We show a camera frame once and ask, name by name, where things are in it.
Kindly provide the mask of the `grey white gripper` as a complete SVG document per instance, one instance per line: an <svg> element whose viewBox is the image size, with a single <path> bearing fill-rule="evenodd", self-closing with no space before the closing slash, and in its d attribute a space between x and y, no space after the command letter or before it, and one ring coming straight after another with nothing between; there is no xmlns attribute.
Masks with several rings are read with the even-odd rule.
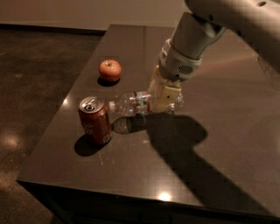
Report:
<svg viewBox="0 0 280 224"><path fill-rule="evenodd" d="M174 111L182 107L180 84L165 84L165 79L187 81L200 67L201 62L202 59L190 59L175 50L170 39L164 42L148 88L149 94L153 96L153 112Z"/></svg>

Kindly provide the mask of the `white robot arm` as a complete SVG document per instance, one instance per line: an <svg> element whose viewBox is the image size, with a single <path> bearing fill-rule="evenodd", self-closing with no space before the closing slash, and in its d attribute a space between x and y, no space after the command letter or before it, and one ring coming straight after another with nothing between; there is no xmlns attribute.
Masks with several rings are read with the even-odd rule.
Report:
<svg viewBox="0 0 280 224"><path fill-rule="evenodd" d="M280 71L279 0L185 0L173 34L158 55L149 93L153 112L182 104L180 83L199 68L204 51L226 30L237 34L272 69Z"/></svg>

